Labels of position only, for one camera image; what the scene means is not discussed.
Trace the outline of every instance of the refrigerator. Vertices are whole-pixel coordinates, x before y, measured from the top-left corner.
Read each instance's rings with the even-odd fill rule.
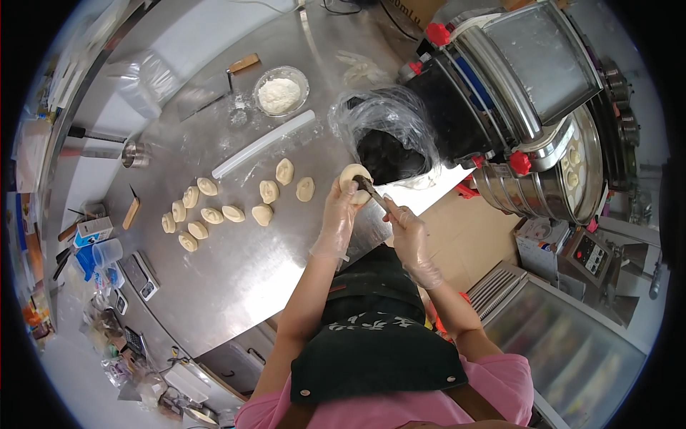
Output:
[[[646,361],[625,328],[507,262],[468,295],[491,341],[529,360],[534,407],[555,429],[603,427]]]

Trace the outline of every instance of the floor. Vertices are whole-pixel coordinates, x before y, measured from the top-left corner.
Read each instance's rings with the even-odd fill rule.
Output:
[[[483,198],[450,191],[419,216],[429,227],[429,253],[445,279],[468,291],[500,261],[517,265],[512,230],[521,220],[494,209]],[[392,245],[392,238],[387,242]]]

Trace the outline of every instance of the plastic cup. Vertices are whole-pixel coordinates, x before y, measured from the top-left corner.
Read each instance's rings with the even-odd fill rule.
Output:
[[[124,256],[124,249],[118,238],[110,238],[93,245],[93,261],[95,265],[104,268]]]

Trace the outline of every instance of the glass bowl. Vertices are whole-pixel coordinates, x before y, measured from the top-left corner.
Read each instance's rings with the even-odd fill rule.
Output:
[[[290,79],[293,82],[297,83],[298,86],[300,87],[300,97],[285,111],[281,113],[271,113],[264,109],[262,107],[262,104],[259,102],[259,89],[264,85],[267,81],[274,80],[274,79]],[[297,111],[299,108],[303,107],[303,104],[305,104],[305,100],[307,100],[307,96],[309,95],[309,83],[307,83],[307,78],[305,77],[305,74],[296,69],[295,67],[291,66],[280,66],[280,67],[275,67],[273,69],[267,70],[261,78],[257,80],[257,83],[255,84],[255,89],[252,90],[252,96],[255,99],[255,104],[259,108],[262,113],[264,113],[267,116],[271,117],[281,117],[281,116],[286,116],[294,111]]]

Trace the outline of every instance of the dark green apron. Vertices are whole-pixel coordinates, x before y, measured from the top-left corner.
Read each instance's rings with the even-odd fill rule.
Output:
[[[467,384],[455,346],[424,321],[393,248],[382,244],[342,271],[319,333],[291,363],[291,406],[277,429],[306,428],[320,402],[399,391],[445,391],[474,420],[503,419]]]

